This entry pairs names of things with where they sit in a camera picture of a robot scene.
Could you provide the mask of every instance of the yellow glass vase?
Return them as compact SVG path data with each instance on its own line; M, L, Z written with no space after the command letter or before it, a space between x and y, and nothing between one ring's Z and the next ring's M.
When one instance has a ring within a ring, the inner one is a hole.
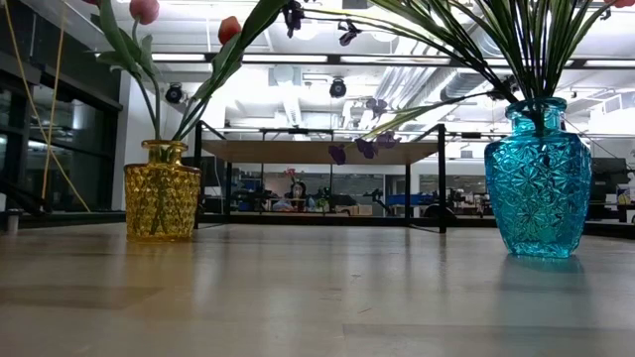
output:
M148 164L126 165L126 224L133 242L188 242L200 192L200 170L181 165L188 146L144 141Z

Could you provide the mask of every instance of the fluorescent light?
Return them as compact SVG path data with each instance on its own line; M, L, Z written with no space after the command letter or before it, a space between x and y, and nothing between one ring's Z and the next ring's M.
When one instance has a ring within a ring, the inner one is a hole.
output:
M377 63L377 64L449 64L449 58L418 58L392 56L342 56L342 63Z
M607 66L607 67L635 67L635 60L625 59L591 59L588 60L584 66Z
M507 59L488 59L487 60L487 64L489 65L504 65L504 66L508 66L509 63L507 62Z
M244 63L249 62L310 62L326 63L327 56L315 55L245 55L242 58Z
M205 61L202 54L152 54L156 61Z
M333 79L332 75L322 73L303 73L302 80L305 81L324 81L330 82Z
M498 66L509 66L509 62L507 61L507 59L488 59L487 64L498 65ZM565 63L566 66L570 66L572 64L573 64L572 60L568 60L567 63Z
M219 133L259 133L260 129L256 128L218 128Z

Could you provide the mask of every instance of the blue glass vase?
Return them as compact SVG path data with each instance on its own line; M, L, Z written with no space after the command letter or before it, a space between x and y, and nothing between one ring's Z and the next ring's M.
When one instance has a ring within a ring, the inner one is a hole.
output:
M560 130L566 109L559 98L514 103L506 111L513 134L485 148L487 189L512 254L567 258L579 244L591 155L577 135Z

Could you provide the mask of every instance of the security camera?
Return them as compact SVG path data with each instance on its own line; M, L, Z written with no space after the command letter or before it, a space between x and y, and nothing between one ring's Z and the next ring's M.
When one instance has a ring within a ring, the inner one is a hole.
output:
M334 79L333 84L330 85L329 93L332 98L341 98L346 95L346 84L344 84L344 79Z
M181 83L171 83L170 89L166 92L166 100L172 104L180 104L186 100Z

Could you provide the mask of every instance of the desk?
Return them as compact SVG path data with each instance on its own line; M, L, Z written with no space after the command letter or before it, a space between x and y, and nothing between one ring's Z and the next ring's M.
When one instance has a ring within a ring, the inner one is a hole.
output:
M507 255L496 229L125 224L0 239L11 357L632 356L635 244Z

